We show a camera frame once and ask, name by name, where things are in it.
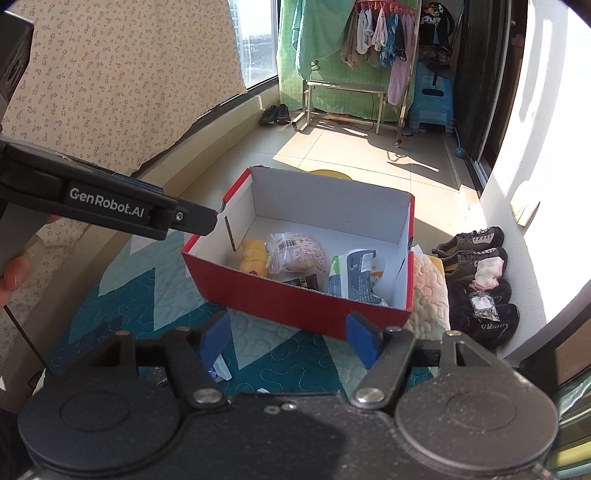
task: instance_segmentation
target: stacked stools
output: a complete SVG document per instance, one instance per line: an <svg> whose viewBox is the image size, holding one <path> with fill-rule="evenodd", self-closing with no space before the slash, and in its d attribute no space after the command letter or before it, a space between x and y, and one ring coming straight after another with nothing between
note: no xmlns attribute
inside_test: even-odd
<svg viewBox="0 0 591 480"><path fill-rule="evenodd" d="M433 73L422 62L417 63L414 100L408 112L408 126L417 133L420 124L443 125L448 137L453 136L452 81Z"/></svg>

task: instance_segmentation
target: beige curtain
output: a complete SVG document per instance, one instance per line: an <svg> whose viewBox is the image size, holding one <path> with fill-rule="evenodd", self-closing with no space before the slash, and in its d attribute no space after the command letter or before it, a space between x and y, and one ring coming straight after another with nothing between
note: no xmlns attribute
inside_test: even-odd
<svg viewBox="0 0 591 480"><path fill-rule="evenodd" d="M3 120L13 137L129 174L245 91L227 0L21 0L11 11L35 24ZM10 304L21 323L85 227L40 232L41 272ZM0 367L16 334L0 316Z"/></svg>

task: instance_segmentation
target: box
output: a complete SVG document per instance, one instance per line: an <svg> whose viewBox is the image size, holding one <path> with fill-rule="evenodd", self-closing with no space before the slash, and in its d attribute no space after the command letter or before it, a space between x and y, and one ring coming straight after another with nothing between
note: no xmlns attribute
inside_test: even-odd
<svg viewBox="0 0 591 480"><path fill-rule="evenodd" d="M413 300L414 197L407 192L300 171L251 167L223 198L215 230L193 236L183 257L207 300L235 310L345 338L345 318L360 312L379 328L403 326ZM327 262L355 248L386 261L374 288L389 306L306 290L238 271L244 238L268 233L313 235ZM285 280L298 276L288 274ZM320 278L321 288L326 278Z"/></svg>

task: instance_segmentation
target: window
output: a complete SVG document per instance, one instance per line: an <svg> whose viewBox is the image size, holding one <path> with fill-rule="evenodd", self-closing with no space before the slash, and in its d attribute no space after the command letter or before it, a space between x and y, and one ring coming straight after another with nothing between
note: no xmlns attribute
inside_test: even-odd
<svg viewBox="0 0 591 480"><path fill-rule="evenodd" d="M277 75L277 0L228 0L246 88Z"/></svg>

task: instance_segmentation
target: clothes drying rack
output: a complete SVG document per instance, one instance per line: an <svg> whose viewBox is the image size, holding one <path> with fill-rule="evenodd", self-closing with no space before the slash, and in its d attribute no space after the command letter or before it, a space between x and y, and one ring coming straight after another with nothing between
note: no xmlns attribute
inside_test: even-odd
<svg viewBox="0 0 591 480"><path fill-rule="evenodd" d="M400 118L398 120L398 125L395 127L396 129L396 147L400 146L402 142L402 129L404 129L405 125L405 117L408 113L408 97L410 93L410 83L411 79L413 78L413 73L415 70L415 63L417 59L417 51L418 51L418 28L421 22L421 9L423 6L422 0L417 1L417 7L414 9L413 7L409 7L408 5L402 5L392 0L358 0L355 2L354 8L362 8L364 5L373 5L374 9L384 8L385 11L389 11L394 13L397 9L412 9L414 10L414 32L413 32L413 52L411 54L410 59L408 61L411 62L410 64L410 72L408 75L408 82L404 91L404 96L402 97L402 103L400 104ZM312 61L312 68L311 71L317 72L319 67L319 61L314 60ZM354 92L365 92L365 93L376 93L379 97L379 106L378 106L378 120L376 125L376 134L379 134L379 127L381 123L381 113L384 107L385 99L385 92L379 88L368 86L368 85L351 85L339 82L323 82L321 80L312 80L312 74L308 79L302 80L302 90L301 90L301 112L291 121L291 126L295 129L304 129L307 126L311 125L311 117L314 113L314 106L312 103L312 91L315 87L326 87L332 88L336 90L348 90ZM337 120L339 122L349 122L361 125L373 125L373 121L362 120L358 118L352 118L349 116L339 115L338 113L325 113L322 115L322 118L328 120ZM306 119L306 122L299 127L299 123Z"/></svg>

